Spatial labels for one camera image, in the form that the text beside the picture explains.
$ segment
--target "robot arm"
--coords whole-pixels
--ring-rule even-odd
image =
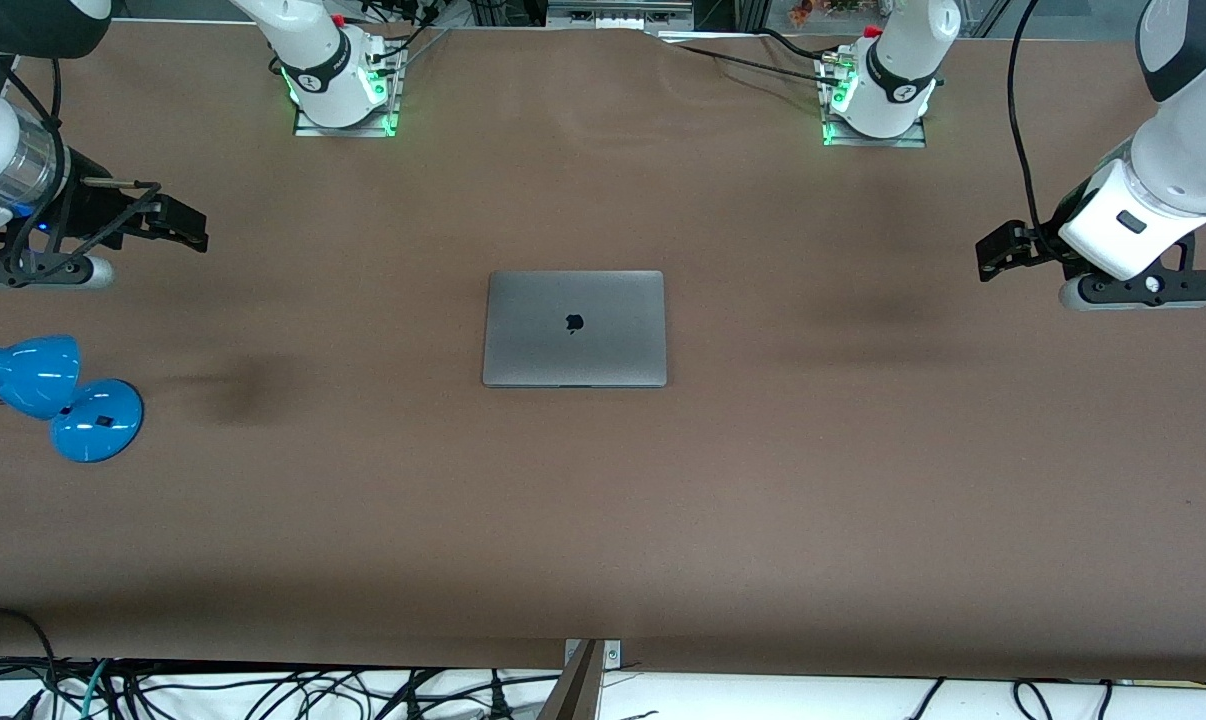
[[[385,59],[397,49],[387,51],[382,37],[344,27],[320,0],[232,1],[270,41],[292,99],[309,122],[344,128],[387,106],[390,95],[379,76],[388,72]],[[105,35],[111,5],[0,0],[0,55],[81,58]],[[133,199],[122,191],[145,192]],[[27,250],[33,223],[49,234],[37,259]],[[124,234],[131,234],[204,252],[205,223],[201,213],[160,195],[156,183],[115,181],[105,168],[64,147],[53,119],[35,118],[0,96],[0,283],[104,287],[113,273],[86,250],[98,242],[117,250]],[[60,238],[84,242],[60,252]]]
[[[832,96],[832,113],[867,137],[908,131],[927,111],[937,69],[961,23],[954,0],[898,0],[880,36],[839,48],[851,57],[854,72],[845,77],[845,90]]]
[[[1193,233],[1206,223],[1206,0],[1151,0],[1137,55],[1155,117],[1065,197],[1042,238],[1014,221],[978,242],[983,282],[1055,259],[1066,308],[1206,305],[1206,270],[1193,268]],[[1173,246],[1182,259],[1165,268]]]
[[[370,80],[384,69],[382,37],[338,27],[320,0],[232,2],[265,34],[293,100],[314,123],[344,128],[387,103],[384,88]]]
[[[1,74],[10,74],[4,63],[14,54],[55,60],[90,53],[109,27],[110,8],[110,0],[0,1]],[[124,234],[206,251],[201,213],[160,195],[158,183],[110,177],[65,146],[58,119],[36,100],[33,105],[37,118],[0,96],[0,283],[104,287],[113,270],[88,252],[96,245],[118,250]],[[142,195],[124,195],[124,188]],[[30,247],[35,226],[47,234],[37,252]],[[62,251],[64,238],[82,244]]]

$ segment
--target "laptop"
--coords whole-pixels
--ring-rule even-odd
[[[665,275],[492,273],[482,384],[665,387]]]

